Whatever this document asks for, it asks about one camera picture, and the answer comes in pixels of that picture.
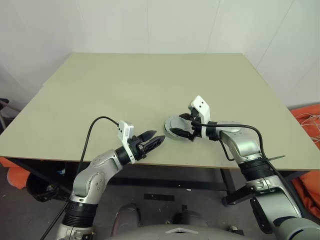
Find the orange cloth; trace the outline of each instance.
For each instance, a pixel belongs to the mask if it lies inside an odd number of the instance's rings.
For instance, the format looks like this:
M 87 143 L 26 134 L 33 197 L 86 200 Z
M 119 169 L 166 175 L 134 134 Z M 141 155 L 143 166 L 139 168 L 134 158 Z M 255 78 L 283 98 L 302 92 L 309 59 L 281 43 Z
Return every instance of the orange cloth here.
M 9 168 L 6 178 L 10 185 L 20 190 L 26 186 L 27 179 L 30 174 L 29 171 L 19 167 L 4 157 L 0 157 L 0 164 L 5 168 Z
M 310 137 L 320 135 L 319 129 L 315 125 L 315 123 L 320 124 L 320 120 L 317 118 L 313 118 L 313 120 L 308 119 L 310 115 L 320 114 L 320 104 L 294 109 L 291 110 L 291 113 L 300 124 L 303 121 L 305 121 L 304 124 L 310 124 L 303 126 L 303 129 Z M 315 144 L 320 149 L 320 142 Z M 310 171 L 296 179 L 293 179 L 292 183 L 302 199 L 305 208 L 313 215 L 320 218 L 320 171 Z

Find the table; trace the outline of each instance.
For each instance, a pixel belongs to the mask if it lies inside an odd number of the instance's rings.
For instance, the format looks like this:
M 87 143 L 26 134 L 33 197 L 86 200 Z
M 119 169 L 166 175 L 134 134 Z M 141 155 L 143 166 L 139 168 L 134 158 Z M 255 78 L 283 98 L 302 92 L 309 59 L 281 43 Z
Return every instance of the table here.
M 258 128 L 267 157 L 286 155 L 273 161 L 279 170 L 320 168 L 319 150 L 242 54 L 73 53 L 0 136 L 0 156 L 25 168 L 37 160 L 76 162 L 96 117 L 130 122 L 136 134 L 162 135 L 164 121 L 188 112 L 197 95 L 209 104 L 213 121 Z M 119 146 L 117 128 L 101 120 L 84 160 Z M 218 143 L 200 138 L 166 138 L 138 163 L 238 167 Z

